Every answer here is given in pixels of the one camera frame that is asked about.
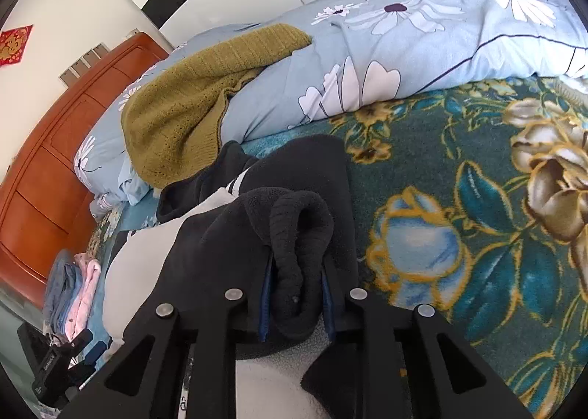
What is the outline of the grey folded garment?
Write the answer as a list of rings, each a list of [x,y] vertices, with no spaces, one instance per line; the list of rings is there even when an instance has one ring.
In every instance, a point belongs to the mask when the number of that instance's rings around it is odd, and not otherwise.
[[[65,336],[65,325],[69,310],[80,287],[82,272],[73,254],[61,250],[50,270],[42,309],[44,332]]]

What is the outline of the teal floral bed blanket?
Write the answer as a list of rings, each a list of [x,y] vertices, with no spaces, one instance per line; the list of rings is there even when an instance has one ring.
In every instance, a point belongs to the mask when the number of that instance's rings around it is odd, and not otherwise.
[[[587,414],[587,109],[558,79],[483,80],[246,141],[343,142],[359,282],[432,305],[534,418]]]

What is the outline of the pink folded garment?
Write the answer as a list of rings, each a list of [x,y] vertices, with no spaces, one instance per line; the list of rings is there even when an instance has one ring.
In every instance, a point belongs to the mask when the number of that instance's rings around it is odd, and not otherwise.
[[[102,273],[100,262],[87,253],[74,255],[74,262],[82,273],[82,284],[68,310],[65,335],[68,341],[74,339],[88,324],[98,280]]]

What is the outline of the light blue floral duvet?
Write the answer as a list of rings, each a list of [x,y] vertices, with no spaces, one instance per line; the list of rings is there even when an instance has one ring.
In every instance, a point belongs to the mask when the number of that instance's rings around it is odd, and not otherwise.
[[[281,20],[310,44],[237,93],[223,141],[473,80],[587,74],[587,31],[567,0],[317,0]]]

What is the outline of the mustard knitted sweater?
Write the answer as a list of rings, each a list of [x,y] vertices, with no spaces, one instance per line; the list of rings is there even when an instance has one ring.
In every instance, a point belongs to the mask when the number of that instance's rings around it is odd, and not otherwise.
[[[264,69],[310,44],[293,26],[267,26],[190,55],[142,86],[121,114],[137,175],[163,189],[210,165],[230,100]]]

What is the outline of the orange wooden headboard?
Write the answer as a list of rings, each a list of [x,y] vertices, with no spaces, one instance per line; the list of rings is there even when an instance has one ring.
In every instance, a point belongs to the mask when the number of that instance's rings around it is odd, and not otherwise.
[[[123,90],[168,54],[146,33],[89,68],[43,116],[1,185],[1,284],[39,308],[57,253],[80,253],[96,222],[74,156]]]

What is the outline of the red paper wall decoration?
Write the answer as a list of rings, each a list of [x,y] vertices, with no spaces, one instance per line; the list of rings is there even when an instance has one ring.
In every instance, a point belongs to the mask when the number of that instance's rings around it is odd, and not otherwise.
[[[14,65],[21,62],[33,26],[24,26],[0,35],[0,66]]]

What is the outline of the black and grey fleece jacket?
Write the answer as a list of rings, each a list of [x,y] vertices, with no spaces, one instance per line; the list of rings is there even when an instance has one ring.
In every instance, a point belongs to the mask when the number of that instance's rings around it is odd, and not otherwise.
[[[342,282],[359,286],[346,154],[337,137],[294,139],[262,159],[227,144],[213,165],[162,193],[159,215],[157,226],[126,233],[105,278],[105,328],[122,345],[132,326],[146,321],[143,305],[167,260],[188,267],[272,255],[273,348],[266,355],[325,326],[326,260]],[[303,377],[318,401],[319,357]]]

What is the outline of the wall switch panel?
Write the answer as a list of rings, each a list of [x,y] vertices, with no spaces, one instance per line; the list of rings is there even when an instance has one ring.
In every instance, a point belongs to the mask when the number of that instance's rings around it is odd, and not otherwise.
[[[85,52],[80,59],[77,59],[73,65],[67,67],[59,76],[59,79],[65,86],[71,87],[77,83],[77,80],[84,76],[91,67],[101,60],[110,50],[103,44],[98,44],[94,48],[91,48],[88,52]]]

